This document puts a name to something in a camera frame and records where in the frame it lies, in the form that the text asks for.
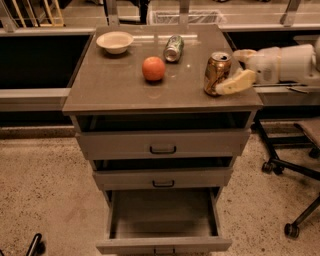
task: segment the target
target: floor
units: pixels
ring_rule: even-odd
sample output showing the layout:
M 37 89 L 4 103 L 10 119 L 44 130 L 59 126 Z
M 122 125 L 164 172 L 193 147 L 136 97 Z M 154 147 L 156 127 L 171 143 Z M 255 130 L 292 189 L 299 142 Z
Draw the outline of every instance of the floor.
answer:
M 320 166 L 320 159 L 309 158 L 307 149 L 279 154 L 298 164 Z M 319 182 L 291 171 L 281 176 L 263 173 L 267 159 L 253 131 L 217 204 L 222 236 L 233 243 L 227 252 L 212 256 L 319 255 L 320 208 L 301 225 L 298 239 L 283 232 L 318 196 Z M 72 127 L 0 128 L 4 255 L 25 255 L 38 232 L 46 244 L 44 255 L 100 255 L 95 243 L 106 237 L 108 207 L 91 174 Z

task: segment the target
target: open drawer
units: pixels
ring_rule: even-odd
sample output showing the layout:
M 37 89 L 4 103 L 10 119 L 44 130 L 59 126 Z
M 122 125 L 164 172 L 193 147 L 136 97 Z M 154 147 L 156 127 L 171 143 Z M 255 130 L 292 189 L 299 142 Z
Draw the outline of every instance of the open drawer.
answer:
M 217 188 L 112 191 L 101 254 L 226 251 L 215 209 Z
M 92 132 L 77 136 L 86 159 L 178 158 L 241 155 L 246 131 Z

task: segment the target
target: office chair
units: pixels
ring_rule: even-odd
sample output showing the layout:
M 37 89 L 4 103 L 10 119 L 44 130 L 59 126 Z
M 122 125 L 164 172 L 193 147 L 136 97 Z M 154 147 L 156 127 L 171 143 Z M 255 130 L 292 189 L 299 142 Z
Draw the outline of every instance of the office chair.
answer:
M 320 117 L 310 118 L 303 121 L 294 123 L 294 126 L 299 129 L 302 136 L 292 137 L 268 137 L 259 119 L 255 120 L 255 125 L 262 139 L 264 140 L 270 158 L 268 162 L 265 162 L 262 166 L 262 171 L 266 173 L 274 172 L 275 174 L 282 174 L 284 168 L 301 173 L 315 180 L 320 180 L 320 172 L 309 169 L 304 166 L 296 165 L 288 161 L 284 161 L 279 158 L 275 147 L 278 145 L 291 145 L 298 147 L 311 146 L 309 156 L 312 158 L 318 158 L 320 156 Z M 319 197 L 293 222 L 287 223 L 284 227 L 284 233 L 290 238 L 297 238 L 299 236 L 299 225 L 320 205 Z

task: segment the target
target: drawer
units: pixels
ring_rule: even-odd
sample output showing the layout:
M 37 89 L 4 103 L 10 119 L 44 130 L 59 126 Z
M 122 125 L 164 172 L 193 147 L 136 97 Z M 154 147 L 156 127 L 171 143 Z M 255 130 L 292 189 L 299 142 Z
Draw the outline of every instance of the drawer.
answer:
M 88 160 L 238 156 L 247 143 L 245 131 L 99 132 L 77 135 Z
M 215 190 L 159 189 L 113 191 L 107 238 L 96 244 L 104 254 L 174 254 L 226 251 Z
M 227 186 L 232 168 L 186 168 L 158 170 L 94 171 L 102 191 Z

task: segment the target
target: black object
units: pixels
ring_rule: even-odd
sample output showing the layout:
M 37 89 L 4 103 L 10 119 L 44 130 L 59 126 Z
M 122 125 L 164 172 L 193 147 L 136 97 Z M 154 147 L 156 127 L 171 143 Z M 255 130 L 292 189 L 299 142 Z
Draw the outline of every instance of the black object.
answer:
M 284 227 L 284 233 L 286 236 L 297 238 L 299 236 L 298 225 L 303 222 L 317 207 L 320 205 L 320 195 L 314 202 L 293 222 L 287 223 Z
M 265 162 L 262 166 L 262 171 L 265 173 L 271 173 L 272 171 L 280 175 L 282 174 L 284 168 L 290 169 L 292 171 L 301 173 L 305 176 L 313 178 L 315 180 L 320 180 L 320 172 L 306 168 L 304 166 L 296 165 L 288 161 L 284 161 L 279 158 L 276 147 L 285 146 L 285 147 L 310 147 L 312 150 L 309 153 L 309 156 L 312 158 L 317 158 L 320 155 L 319 145 L 314 145 L 313 142 L 309 140 L 307 136 L 294 136 L 294 137 L 276 137 L 270 138 L 263 128 L 259 115 L 255 118 L 255 128 L 259 131 L 262 140 L 264 141 L 270 158 L 268 162 Z M 284 233 L 290 238 L 297 238 L 299 236 L 299 227 L 300 225 L 318 206 L 320 205 L 320 196 L 293 222 L 287 223 L 284 227 Z
M 26 256 L 41 255 L 45 252 L 46 247 L 44 242 L 41 241 L 41 239 L 42 239 L 42 235 L 40 233 L 35 234 L 29 246 Z

